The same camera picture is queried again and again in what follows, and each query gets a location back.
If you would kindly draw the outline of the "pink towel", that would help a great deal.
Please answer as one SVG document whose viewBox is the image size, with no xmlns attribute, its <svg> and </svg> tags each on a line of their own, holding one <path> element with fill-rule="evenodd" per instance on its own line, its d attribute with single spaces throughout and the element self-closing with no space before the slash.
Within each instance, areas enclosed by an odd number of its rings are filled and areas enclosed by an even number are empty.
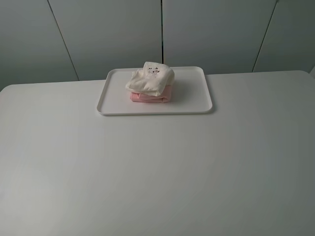
<svg viewBox="0 0 315 236">
<path fill-rule="evenodd" d="M 160 96 L 150 96 L 142 93 L 130 94 L 132 102 L 140 103 L 168 103 L 171 100 L 172 86 L 166 86 Z"/>
</svg>

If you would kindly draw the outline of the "cream white towel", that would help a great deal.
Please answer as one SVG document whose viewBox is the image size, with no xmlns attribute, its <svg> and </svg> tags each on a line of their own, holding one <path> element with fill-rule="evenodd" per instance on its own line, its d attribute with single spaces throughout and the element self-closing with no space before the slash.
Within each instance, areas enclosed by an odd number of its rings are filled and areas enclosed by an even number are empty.
<svg viewBox="0 0 315 236">
<path fill-rule="evenodd" d="M 174 71 L 165 64 L 145 62 L 143 68 L 132 73 L 125 88 L 134 93 L 148 96 L 160 96 L 166 86 L 172 86 L 175 81 Z"/>
</svg>

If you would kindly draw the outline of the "white rectangular plastic tray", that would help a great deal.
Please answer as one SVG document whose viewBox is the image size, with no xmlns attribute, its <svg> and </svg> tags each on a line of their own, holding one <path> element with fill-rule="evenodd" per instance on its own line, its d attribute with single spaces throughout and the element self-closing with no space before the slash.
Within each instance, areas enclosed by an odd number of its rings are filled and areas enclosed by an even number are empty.
<svg viewBox="0 0 315 236">
<path fill-rule="evenodd" d="M 96 110 L 104 116 L 204 114 L 213 103 L 204 71 L 197 66 L 172 67 L 175 81 L 168 103 L 140 103 L 130 99 L 125 86 L 136 68 L 111 70 Z"/>
</svg>

